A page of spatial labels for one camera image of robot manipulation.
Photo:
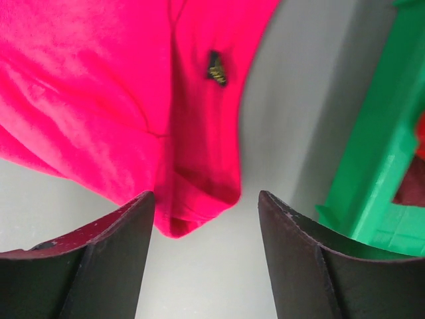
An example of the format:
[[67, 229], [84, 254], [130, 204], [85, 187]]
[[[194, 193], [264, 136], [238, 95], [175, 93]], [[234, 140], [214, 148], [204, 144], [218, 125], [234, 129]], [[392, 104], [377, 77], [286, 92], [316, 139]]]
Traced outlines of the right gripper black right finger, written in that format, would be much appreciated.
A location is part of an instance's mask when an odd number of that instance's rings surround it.
[[258, 196], [278, 318], [423, 318], [424, 259], [343, 236]]

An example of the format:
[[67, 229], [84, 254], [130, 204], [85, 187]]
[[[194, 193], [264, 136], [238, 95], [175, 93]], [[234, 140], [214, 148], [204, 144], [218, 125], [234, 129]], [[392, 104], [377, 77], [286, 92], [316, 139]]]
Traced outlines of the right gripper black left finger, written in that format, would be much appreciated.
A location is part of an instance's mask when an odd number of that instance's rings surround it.
[[2, 318], [135, 318], [155, 199], [119, 209], [30, 250], [1, 253]]

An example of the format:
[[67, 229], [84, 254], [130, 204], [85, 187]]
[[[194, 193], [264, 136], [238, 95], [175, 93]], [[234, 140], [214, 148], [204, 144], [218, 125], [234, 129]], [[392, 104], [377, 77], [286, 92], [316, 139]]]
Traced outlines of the crimson red t-shirt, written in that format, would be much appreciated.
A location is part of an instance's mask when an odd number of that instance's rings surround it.
[[241, 194], [238, 115], [277, 1], [2, 1], [1, 158], [183, 237]]

